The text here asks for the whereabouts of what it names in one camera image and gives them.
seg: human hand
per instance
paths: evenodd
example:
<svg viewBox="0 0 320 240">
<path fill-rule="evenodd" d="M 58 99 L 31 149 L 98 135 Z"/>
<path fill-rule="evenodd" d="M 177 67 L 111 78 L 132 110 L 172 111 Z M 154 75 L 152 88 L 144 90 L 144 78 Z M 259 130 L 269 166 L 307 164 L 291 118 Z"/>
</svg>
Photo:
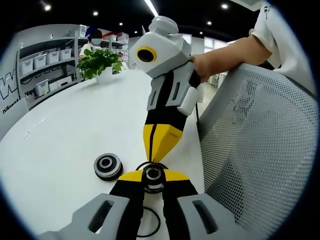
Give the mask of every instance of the human hand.
<svg viewBox="0 0 320 240">
<path fill-rule="evenodd" d="M 211 76 L 210 66 L 205 54 L 197 54 L 189 57 L 189 61 L 194 64 L 196 73 L 201 77 L 201 83 L 205 83 Z"/>
</svg>

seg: white table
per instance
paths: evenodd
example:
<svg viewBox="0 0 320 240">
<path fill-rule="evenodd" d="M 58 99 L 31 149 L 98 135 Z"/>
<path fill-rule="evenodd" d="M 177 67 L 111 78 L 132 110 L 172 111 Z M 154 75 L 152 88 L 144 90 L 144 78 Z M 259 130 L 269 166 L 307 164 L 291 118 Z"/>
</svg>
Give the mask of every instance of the white table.
<svg viewBox="0 0 320 240">
<path fill-rule="evenodd" d="M 99 155 L 116 154 L 125 172 L 147 160 L 143 127 L 151 79 L 140 70 L 113 77 L 106 85 L 92 79 L 50 97 L 21 118 L 0 142 L 4 192 L 36 235 L 60 230 L 71 222 L 74 211 L 100 193 L 110 192 L 115 182 L 101 181 L 94 173 Z M 162 163 L 188 175 L 197 191 L 204 192 L 195 114 L 188 117 L 182 139 Z M 161 217 L 159 232 L 149 239 L 169 239 L 162 195 L 146 194 L 144 205 Z M 149 234 L 156 226 L 156 218 L 145 211 L 139 234 Z"/>
</svg>

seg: person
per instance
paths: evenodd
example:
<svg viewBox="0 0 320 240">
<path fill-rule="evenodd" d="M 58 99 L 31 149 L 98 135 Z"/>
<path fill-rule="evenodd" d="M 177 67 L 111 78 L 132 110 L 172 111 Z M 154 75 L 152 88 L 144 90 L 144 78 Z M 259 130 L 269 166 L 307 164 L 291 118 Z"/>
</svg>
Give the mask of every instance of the person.
<svg viewBox="0 0 320 240">
<path fill-rule="evenodd" d="M 88 36 L 88 42 L 83 45 L 81 52 L 79 54 L 79 60 L 85 57 L 85 50 L 88 49 L 91 52 L 94 52 L 97 49 L 102 49 L 99 44 L 102 41 L 102 32 L 97 29 Z"/>
<path fill-rule="evenodd" d="M 223 48 L 193 55 L 189 60 L 195 64 L 202 83 L 210 76 L 227 72 L 241 63 L 257 66 L 268 60 L 275 72 L 316 94 L 309 61 L 297 38 L 278 10 L 266 1 L 262 3 L 248 37 Z"/>
<path fill-rule="evenodd" d="M 122 63 L 121 72 L 129 69 L 128 65 L 123 61 L 123 57 L 124 57 L 123 53 L 119 52 L 119 61 L 121 61 Z"/>
</svg>

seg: green plant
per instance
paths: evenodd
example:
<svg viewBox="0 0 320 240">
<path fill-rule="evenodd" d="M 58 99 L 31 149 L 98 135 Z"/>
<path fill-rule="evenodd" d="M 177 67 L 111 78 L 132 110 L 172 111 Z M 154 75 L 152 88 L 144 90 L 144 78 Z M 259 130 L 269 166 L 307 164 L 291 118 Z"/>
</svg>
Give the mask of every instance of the green plant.
<svg viewBox="0 0 320 240">
<path fill-rule="evenodd" d="M 107 67 L 113 67 L 116 72 L 121 70 L 122 63 L 118 59 L 118 54 L 113 51 L 107 49 L 90 51 L 86 49 L 84 55 L 85 57 L 79 61 L 76 67 L 83 71 L 83 77 L 86 79 L 92 79 L 94 75 L 100 76 Z"/>
</svg>

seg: storage shelf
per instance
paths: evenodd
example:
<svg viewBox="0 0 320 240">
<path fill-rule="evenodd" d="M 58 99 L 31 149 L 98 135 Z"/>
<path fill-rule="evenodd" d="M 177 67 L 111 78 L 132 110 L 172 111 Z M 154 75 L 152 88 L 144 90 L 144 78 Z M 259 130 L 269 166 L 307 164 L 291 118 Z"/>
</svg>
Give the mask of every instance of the storage shelf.
<svg viewBox="0 0 320 240">
<path fill-rule="evenodd" d="M 57 88 L 57 89 L 55 89 L 55 90 L 53 90 L 53 91 L 50 91 L 49 93 L 47 93 L 47 94 L 45 94 L 45 95 L 43 95 L 43 96 L 41 96 L 41 97 L 38 97 L 35 101 L 30 102 L 30 103 L 28 104 L 29 109 L 30 109 L 30 110 L 33 109 L 35 106 L 37 106 L 38 104 L 42 103 L 42 102 L 43 102 L 44 100 L 46 100 L 47 98 L 49 98 L 49 97 L 51 97 L 51 96 L 53 96 L 53 95 L 61 92 L 61 91 L 64 90 L 64 89 L 67 89 L 67 88 L 69 88 L 69 87 L 71 87 L 71 86 L 73 86 L 73 85 L 75 85 L 75 84 L 77 84 L 77 83 L 78 83 L 78 81 L 76 81 L 76 80 L 75 80 L 75 81 L 72 81 L 72 82 L 70 82 L 70 83 L 68 83 L 68 84 L 66 84 L 66 85 L 63 85 L 63 86 L 61 86 L 61 87 L 59 87 L 59 88 Z"/>
<path fill-rule="evenodd" d="M 32 54 L 36 54 L 45 50 L 58 48 L 60 46 L 65 46 L 67 43 L 72 43 L 75 37 L 68 36 L 68 37 L 61 37 L 61 38 L 52 38 L 46 41 L 38 42 L 32 44 L 30 46 L 24 46 L 20 49 L 20 56 L 19 59 L 24 59 L 27 56 Z"/>
<path fill-rule="evenodd" d="M 68 62 L 71 62 L 71 61 L 74 61 L 74 60 L 75 60 L 75 58 L 74 58 L 74 57 L 71 57 L 71 58 L 66 59 L 66 60 L 61 60 L 61 61 L 57 61 L 57 62 L 48 64 L 48 65 L 45 65 L 45 66 L 43 66 L 43 67 L 40 67 L 40 68 L 38 68 L 38 69 L 35 69 L 35 70 L 27 73 L 26 75 L 21 76 L 21 77 L 20 77 L 20 81 L 21 81 L 22 79 L 25 79 L 25 78 L 27 78 L 27 77 L 30 77 L 31 75 L 33 75 L 33 74 L 35 74 L 35 73 L 37 73 L 37 72 L 43 71 L 43 70 L 45 70 L 45 69 L 52 68 L 53 66 L 56 66 L 56 65 L 65 64 L 65 63 L 68 63 Z"/>
<path fill-rule="evenodd" d="M 88 38 L 85 38 L 85 37 L 79 37 L 79 41 L 83 44 L 84 42 L 87 43 L 88 42 Z M 105 40 L 105 39 L 102 39 L 101 41 L 101 46 L 103 47 L 106 47 L 110 44 L 110 41 L 109 40 Z M 112 46 L 114 47 L 121 47 L 121 46 L 125 46 L 125 45 L 128 45 L 126 44 L 125 42 L 121 42 L 121 41 L 112 41 Z"/>
</svg>

